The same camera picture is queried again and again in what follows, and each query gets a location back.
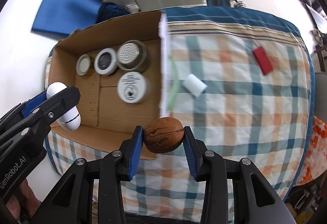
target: red rectangular object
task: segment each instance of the red rectangular object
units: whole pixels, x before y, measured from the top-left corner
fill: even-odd
[[[261,46],[252,51],[255,59],[257,60],[263,75],[269,74],[272,71],[272,65],[269,58]]]

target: tablecloth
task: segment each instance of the tablecloth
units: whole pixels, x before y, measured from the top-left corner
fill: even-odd
[[[313,66],[298,29],[251,9],[206,6],[163,11],[180,81],[193,73],[208,85],[199,98],[181,86],[167,114],[191,126],[195,138],[223,157],[250,158],[284,198],[302,167],[313,118]],[[252,54],[258,46],[274,68],[266,76]],[[93,160],[106,155],[52,132],[45,146],[59,174],[79,157]],[[156,160],[140,160],[134,179],[122,182],[125,211],[193,221],[200,220],[204,190],[205,183],[190,176],[182,146]],[[231,182],[228,208],[232,223]]]

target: screw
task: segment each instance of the screw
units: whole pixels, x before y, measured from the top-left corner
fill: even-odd
[[[213,157],[215,155],[215,153],[211,150],[207,150],[206,152],[204,152],[204,154],[207,156],[207,157]]]
[[[25,129],[22,131],[21,136],[26,135],[26,134],[28,133],[28,131],[29,131],[29,127],[25,128]]]
[[[120,157],[121,154],[122,154],[122,152],[121,152],[120,150],[115,150],[115,151],[112,152],[112,155],[113,155],[114,157]]]
[[[250,165],[250,164],[251,164],[251,160],[245,158],[245,159],[242,159],[242,163],[243,163],[244,165]]]
[[[76,165],[83,165],[84,164],[84,159],[79,158],[78,160],[75,161]]]

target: tile floor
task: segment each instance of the tile floor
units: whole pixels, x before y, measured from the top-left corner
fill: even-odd
[[[316,42],[311,33],[314,26],[299,0],[240,0],[247,8],[263,11],[293,23],[300,30],[309,53],[313,52]]]

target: cardboard box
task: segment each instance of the cardboard box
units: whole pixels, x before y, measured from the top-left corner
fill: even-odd
[[[149,11],[114,18],[78,31],[60,41],[53,52],[49,84],[62,82],[76,86],[81,93],[77,108],[81,126],[73,132],[62,129],[57,122],[52,131],[80,144],[111,152],[131,138],[137,125],[146,126],[160,117],[161,101],[161,39],[159,36],[160,11]],[[112,76],[90,77],[76,74],[76,62],[82,54],[95,58],[104,48],[118,50],[128,40],[142,41],[150,55],[150,66],[143,76],[150,84],[144,102],[127,104],[117,94],[118,79],[126,73],[121,69]],[[141,158],[154,159],[155,154],[143,146]]]

